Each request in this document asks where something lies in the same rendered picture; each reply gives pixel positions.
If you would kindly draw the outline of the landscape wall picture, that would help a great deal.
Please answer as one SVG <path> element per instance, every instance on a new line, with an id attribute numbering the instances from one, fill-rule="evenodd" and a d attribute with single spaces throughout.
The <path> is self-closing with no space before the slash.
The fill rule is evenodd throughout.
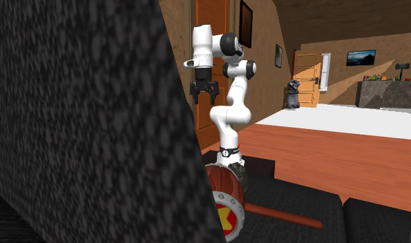
<path id="1" fill-rule="evenodd" d="M 347 53 L 346 66 L 373 66 L 375 50 L 351 51 Z"/>

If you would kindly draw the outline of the small dark wall picture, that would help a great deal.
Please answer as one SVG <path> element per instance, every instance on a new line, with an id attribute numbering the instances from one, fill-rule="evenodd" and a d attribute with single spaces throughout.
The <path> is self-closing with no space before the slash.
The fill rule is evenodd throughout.
<path id="1" fill-rule="evenodd" d="M 276 44 L 275 62 L 274 62 L 275 67 L 280 68 L 282 66 L 282 58 L 283 58 L 283 49 L 278 44 Z"/>

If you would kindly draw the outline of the grey stone counter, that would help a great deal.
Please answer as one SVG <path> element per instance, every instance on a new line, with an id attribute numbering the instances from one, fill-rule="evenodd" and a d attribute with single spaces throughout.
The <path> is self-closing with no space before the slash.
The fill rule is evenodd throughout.
<path id="1" fill-rule="evenodd" d="M 355 106 L 358 108 L 402 108 L 411 109 L 411 81 L 403 81 L 404 70 L 410 64 L 396 64 L 400 70 L 399 81 L 360 81 L 357 85 Z"/>

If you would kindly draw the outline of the brown wooden door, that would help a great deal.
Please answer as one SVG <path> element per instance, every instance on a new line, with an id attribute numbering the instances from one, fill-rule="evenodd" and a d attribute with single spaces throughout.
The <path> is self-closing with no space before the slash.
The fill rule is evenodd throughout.
<path id="1" fill-rule="evenodd" d="M 229 32 L 230 0 L 195 0 L 195 24 L 210 24 L 213 35 Z M 229 79 L 222 73 L 224 61 L 220 57 L 213 59 L 212 80 L 218 82 L 219 95 L 214 106 L 227 104 Z M 200 93 L 199 103 L 195 106 L 195 130 L 201 148 L 220 141 L 216 125 L 210 120 L 212 108 L 210 95 Z"/>

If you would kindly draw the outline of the wooden toy mallet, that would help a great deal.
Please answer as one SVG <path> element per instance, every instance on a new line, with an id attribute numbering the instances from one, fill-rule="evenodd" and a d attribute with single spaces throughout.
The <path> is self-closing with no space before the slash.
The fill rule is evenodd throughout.
<path id="1" fill-rule="evenodd" d="M 228 166 L 217 163 L 207 164 L 205 168 L 227 242 L 232 242 L 239 236 L 245 223 L 246 212 L 322 229 L 323 224 L 318 220 L 246 203 L 242 185 Z"/>

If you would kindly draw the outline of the dark robot stand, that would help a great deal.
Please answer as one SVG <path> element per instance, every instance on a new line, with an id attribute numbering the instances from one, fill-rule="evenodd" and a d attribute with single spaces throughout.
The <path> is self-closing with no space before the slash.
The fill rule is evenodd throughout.
<path id="1" fill-rule="evenodd" d="M 204 164 L 216 163 L 218 152 L 215 150 L 209 150 L 202 156 Z M 255 173 L 265 177 L 274 178 L 275 173 L 275 161 L 270 159 L 264 159 L 259 157 L 250 157 L 243 155 L 242 158 L 245 161 L 245 169 L 248 173 Z"/>

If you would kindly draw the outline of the dark grey figure statue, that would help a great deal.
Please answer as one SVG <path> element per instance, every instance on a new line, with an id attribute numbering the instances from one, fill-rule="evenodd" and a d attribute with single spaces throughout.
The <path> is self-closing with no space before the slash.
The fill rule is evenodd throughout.
<path id="1" fill-rule="evenodd" d="M 300 83 L 293 79 L 287 84 L 287 102 L 286 108 L 288 109 L 297 109 L 300 108 L 300 103 L 298 100 L 298 87 Z"/>

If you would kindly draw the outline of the large dark wall picture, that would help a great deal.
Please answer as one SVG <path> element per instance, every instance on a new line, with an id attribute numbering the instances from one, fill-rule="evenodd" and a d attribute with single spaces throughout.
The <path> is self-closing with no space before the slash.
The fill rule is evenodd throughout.
<path id="1" fill-rule="evenodd" d="M 253 10 L 240 0 L 239 40 L 247 48 L 252 46 Z"/>

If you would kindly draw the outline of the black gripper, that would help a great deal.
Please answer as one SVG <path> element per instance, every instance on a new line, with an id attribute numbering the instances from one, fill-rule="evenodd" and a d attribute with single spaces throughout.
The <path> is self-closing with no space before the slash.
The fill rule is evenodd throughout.
<path id="1" fill-rule="evenodd" d="M 216 97 L 220 94 L 218 82 L 212 81 L 212 68 L 196 68 L 195 81 L 191 83 L 190 95 L 194 104 L 198 104 L 198 95 L 201 92 L 209 93 L 210 104 L 215 105 Z"/>

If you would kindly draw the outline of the light orange panelled door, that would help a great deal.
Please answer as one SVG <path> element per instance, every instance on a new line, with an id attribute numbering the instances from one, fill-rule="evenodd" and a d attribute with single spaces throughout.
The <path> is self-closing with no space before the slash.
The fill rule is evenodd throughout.
<path id="1" fill-rule="evenodd" d="M 319 49 L 296 50 L 293 79 L 300 83 L 298 101 L 301 107 L 315 108 L 319 102 L 323 56 Z"/>

